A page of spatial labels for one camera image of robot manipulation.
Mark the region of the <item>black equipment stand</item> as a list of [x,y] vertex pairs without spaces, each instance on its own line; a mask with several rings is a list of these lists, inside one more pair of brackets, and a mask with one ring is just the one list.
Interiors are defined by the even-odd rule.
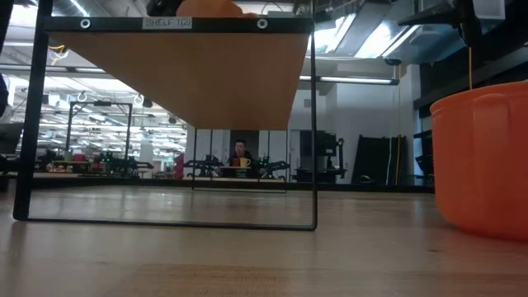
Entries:
[[[343,179],[347,170],[343,162],[344,139],[323,130],[316,132],[315,160],[317,162],[317,182],[336,184]],[[311,182],[313,178],[312,132],[299,131],[299,161],[293,179],[296,182]]]

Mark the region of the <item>long ceiling light fixture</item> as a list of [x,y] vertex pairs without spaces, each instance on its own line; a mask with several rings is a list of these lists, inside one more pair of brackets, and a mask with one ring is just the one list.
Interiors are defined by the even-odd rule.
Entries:
[[317,76],[315,80],[321,83],[347,83],[347,84],[391,85],[391,86],[399,84],[399,80],[394,79],[394,78]]

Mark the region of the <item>black pegboard cart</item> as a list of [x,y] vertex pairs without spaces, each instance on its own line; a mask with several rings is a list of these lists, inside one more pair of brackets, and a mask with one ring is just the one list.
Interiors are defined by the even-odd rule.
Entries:
[[432,152],[432,131],[426,130],[413,136],[419,142],[422,151],[415,157],[417,165],[422,170],[419,177],[428,186],[434,185],[434,165]]

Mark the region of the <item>black background gantry frame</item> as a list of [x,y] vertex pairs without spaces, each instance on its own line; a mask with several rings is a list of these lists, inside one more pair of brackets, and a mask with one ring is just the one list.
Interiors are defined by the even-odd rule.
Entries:
[[126,139],[125,139],[125,160],[129,160],[129,150],[130,150],[130,134],[131,134],[131,122],[132,122],[132,112],[133,105],[131,103],[119,103],[111,101],[71,101],[69,103],[69,112],[68,112],[68,124],[67,124],[67,136],[65,142],[65,150],[68,153],[71,153],[70,142],[71,142],[71,130],[73,128],[73,118],[83,108],[87,105],[94,106],[103,106],[103,107],[112,107],[112,106],[127,106],[129,108],[127,115],[127,130],[126,130]]

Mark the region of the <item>black leaning panel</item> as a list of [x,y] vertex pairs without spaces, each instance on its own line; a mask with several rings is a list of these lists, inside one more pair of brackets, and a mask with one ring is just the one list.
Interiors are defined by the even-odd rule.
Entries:
[[401,186],[408,175],[407,138],[358,138],[351,184]]

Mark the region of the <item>wooden shelf with black frame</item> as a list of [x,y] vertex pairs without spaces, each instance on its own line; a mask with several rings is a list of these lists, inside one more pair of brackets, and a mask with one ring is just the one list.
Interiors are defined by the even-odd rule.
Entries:
[[145,17],[54,16],[39,0],[21,167],[12,215],[30,221],[48,44],[57,40],[196,129],[285,128],[313,18],[199,18],[143,30]]

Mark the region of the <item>white shelf label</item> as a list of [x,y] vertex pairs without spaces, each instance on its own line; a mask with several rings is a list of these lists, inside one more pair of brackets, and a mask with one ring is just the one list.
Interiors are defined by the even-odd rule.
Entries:
[[193,19],[179,16],[145,17],[142,23],[143,30],[190,30]]

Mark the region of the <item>grey ceiling air duct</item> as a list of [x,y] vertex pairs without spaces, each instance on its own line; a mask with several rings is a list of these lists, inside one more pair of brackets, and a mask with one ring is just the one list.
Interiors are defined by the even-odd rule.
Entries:
[[401,59],[435,62],[464,47],[446,24],[399,22],[452,0],[316,0],[315,56],[329,61]]

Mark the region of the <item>large orange plastic cup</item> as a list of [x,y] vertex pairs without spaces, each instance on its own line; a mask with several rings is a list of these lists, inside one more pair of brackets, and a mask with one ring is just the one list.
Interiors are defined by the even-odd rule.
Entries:
[[528,242],[528,81],[430,107],[436,206],[468,233]]

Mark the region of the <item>person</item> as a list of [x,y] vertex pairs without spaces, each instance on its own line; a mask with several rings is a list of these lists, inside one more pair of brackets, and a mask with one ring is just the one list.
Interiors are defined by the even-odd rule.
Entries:
[[[252,160],[250,167],[233,167],[231,162],[233,158],[250,158]],[[251,153],[247,151],[246,142],[243,139],[237,139],[234,145],[234,152],[228,159],[228,165],[231,167],[230,174],[236,178],[249,178],[253,176],[254,161]]]

